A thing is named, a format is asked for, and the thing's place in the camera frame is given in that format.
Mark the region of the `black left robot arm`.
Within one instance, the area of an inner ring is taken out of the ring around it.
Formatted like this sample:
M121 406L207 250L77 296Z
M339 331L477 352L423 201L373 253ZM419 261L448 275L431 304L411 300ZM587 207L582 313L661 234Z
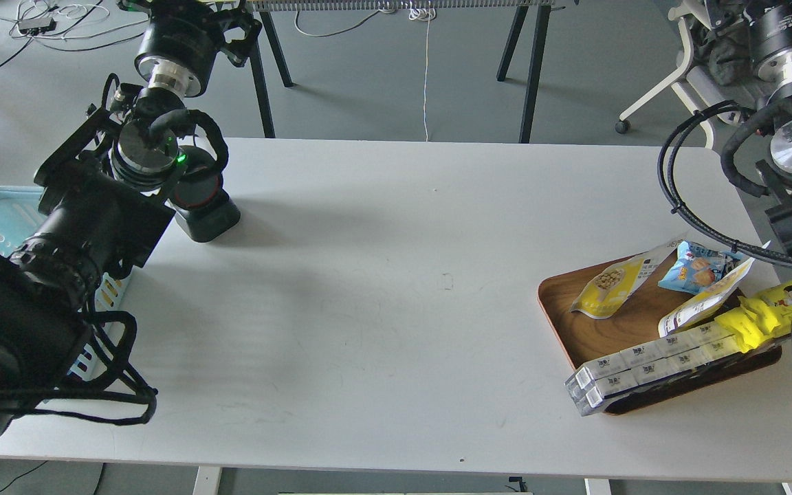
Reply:
M119 87L38 169L46 219L9 256L0 255L0 436L19 417L50 415L47 400L140 405L137 417L58 415L115 426L144 425L157 392L129 362L138 324L100 312L105 276L142 267L173 219L197 242L240 219L223 187L229 150L207 114L187 98L206 91L218 54L236 67L262 25L244 1L122 1L148 26L135 59L144 85Z

